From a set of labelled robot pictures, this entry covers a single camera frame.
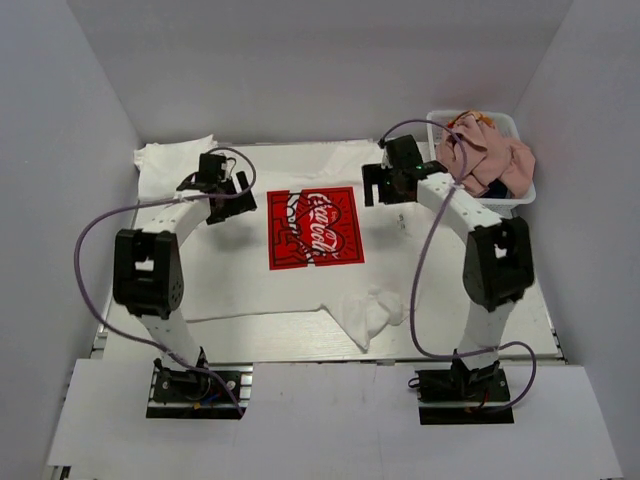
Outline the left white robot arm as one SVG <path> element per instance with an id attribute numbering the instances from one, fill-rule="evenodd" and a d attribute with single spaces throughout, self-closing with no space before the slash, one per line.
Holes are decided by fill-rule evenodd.
<path id="1" fill-rule="evenodd" d="M 211 387 L 206 355 L 189 332 L 181 312 L 185 280 L 180 247 L 202 224 L 214 225 L 257 209 L 256 182 L 232 172 L 248 157 L 230 147 L 199 156 L 198 169 L 181 181 L 171 199 L 153 201 L 159 209 L 140 228 L 122 229 L 115 238 L 113 298 L 137 318 L 162 352 L 161 365 L 180 371 L 177 387 L 199 399 Z"/>

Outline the white red-print t-shirt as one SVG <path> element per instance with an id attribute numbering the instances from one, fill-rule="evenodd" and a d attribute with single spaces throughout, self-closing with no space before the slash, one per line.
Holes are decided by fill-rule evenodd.
<path id="1" fill-rule="evenodd" d="M 201 225 L 181 247 L 189 321 L 325 310 L 362 349 L 413 321 L 458 343 L 470 301 L 464 247 L 418 204 L 364 204 L 368 142 L 242 146 L 235 168 L 256 183 L 257 209 Z"/>

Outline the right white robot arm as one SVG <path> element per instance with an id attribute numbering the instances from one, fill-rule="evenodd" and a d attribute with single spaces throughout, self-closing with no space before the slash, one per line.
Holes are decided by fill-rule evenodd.
<path id="1" fill-rule="evenodd" d="M 462 283 L 470 307 L 445 386 L 455 399 L 474 400 L 496 380 L 507 320 L 534 282 L 529 227 L 485 208 L 443 165 L 424 161 L 413 136 L 378 145 L 382 161 L 362 168 L 366 206 L 416 202 L 464 244 Z"/>

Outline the white plastic basket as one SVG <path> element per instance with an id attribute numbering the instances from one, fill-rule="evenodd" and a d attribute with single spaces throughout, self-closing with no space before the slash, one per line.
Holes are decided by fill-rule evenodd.
<path id="1" fill-rule="evenodd" d="M 427 119 L 431 123 L 427 126 L 428 136 L 428 148 L 430 158 L 436 160 L 435 148 L 442 139 L 443 132 L 447 129 L 447 124 L 455 119 L 459 114 L 465 111 L 462 110 L 435 110 L 427 115 Z M 498 130 L 504 136 L 515 137 L 520 140 L 520 136 L 513 119 L 504 113 L 496 112 L 481 112 L 490 119 L 496 122 Z M 495 211 L 509 212 L 520 205 L 527 205 L 532 203 L 536 198 L 536 191 L 534 182 L 529 188 L 528 193 L 522 198 L 513 198 L 509 196 L 505 199 L 489 199 L 478 198 L 481 203 L 487 205 L 489 208 Z"/>

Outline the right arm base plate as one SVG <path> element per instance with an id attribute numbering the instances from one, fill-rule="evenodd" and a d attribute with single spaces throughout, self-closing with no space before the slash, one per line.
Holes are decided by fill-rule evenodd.
<path id="1" fill-rule="evenodd" d="M 418 370 L 407 382 L 417 394 L 422 426 L 506 425 L 514 414 L 506 405 L 511 394 L 504 370 L 488 381 L 463 391 L 452 372 L 443 369 Z"/>

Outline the pink t-shirt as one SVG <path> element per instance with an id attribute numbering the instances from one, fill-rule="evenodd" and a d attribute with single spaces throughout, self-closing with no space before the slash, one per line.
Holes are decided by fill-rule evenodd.
<path id="1" fill-rule="evenodd" d="M 484 198 L 496 179 L 513 198 L 524 197 L 533 184 L 536 159 L 531 149 L 515 137 L 502 135 L 496 122 L 479 111 L 468 110 L 451 120 L 435 154 L 474 197 Z"/>

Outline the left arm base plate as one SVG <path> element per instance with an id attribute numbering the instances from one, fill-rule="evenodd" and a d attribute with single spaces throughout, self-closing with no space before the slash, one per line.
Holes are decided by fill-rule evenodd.
<path id="1" fill-rule="evenodd" d="M 223 368 L 210 376 L 173 371 L 155 362 L 146 407 L 147 419 L 240 420 L 250 398 L 249 368 Z"/>

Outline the folded white t-shirt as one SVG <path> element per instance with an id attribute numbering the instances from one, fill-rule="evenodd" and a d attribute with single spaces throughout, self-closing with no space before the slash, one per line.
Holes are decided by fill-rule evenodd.
<path id="1" fill-rule="evenodd" d="M 198 170 L 199 156 L 217 146 L 212 135 L 170 143 L 148 143 L 134 151 L 139 171 L 138 200 L 150 202 L 171 199 L 188 174 Z"/>

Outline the blue t-shirt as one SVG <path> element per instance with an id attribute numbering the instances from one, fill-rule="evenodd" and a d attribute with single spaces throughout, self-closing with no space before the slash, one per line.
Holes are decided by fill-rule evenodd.
<path id="1" fill-rule="evenodd" d="M 508 187 L 500 179 L 496 179 L 488 185 L 484 198 L 505 199 L 509 197 L 509 194 Z"/>

